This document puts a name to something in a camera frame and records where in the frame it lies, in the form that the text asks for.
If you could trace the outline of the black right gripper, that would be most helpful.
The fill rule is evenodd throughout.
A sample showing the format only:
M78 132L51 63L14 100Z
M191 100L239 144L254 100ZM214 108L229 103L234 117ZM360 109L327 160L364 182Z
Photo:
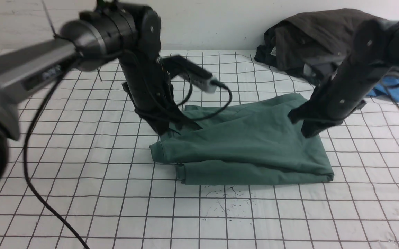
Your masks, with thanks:
M303 121L301 134L305 138L340 126L388 71L384 63L364 63L347 57L334 77L320 84L305 104L290 110L288 118L294 125Z

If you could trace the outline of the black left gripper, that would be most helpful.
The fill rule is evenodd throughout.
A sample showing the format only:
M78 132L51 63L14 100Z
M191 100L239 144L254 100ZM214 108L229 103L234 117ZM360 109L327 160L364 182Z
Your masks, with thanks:
M156 134L166 134L173 124L179 130L202 129L175 107L170 77L160 63L144 57L121 57L119 62L126 79L123 89L130 95L135 112Z

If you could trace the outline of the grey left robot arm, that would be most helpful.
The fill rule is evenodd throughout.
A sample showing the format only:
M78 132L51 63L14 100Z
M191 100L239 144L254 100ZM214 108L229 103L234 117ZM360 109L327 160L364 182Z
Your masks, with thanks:
M169 123L194 125L175 104L171 79L182 77L206 93L216 91L216 79L181 56L160 58L160 36L161 19L150 6L98 0L53 39L0 55L0 180L9 162L8 140L20 138L18 104L72 69L90 72L117 59L124 91L157 134Z

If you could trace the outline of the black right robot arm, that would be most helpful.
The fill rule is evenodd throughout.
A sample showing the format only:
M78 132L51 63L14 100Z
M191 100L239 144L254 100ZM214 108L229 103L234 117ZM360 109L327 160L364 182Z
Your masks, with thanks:
M305 138L339 126L392 68L399 69L399 21L365 21L356 29L350 54L336 73L317 86L307 102L291 110L288 118L291 123L303 121Z

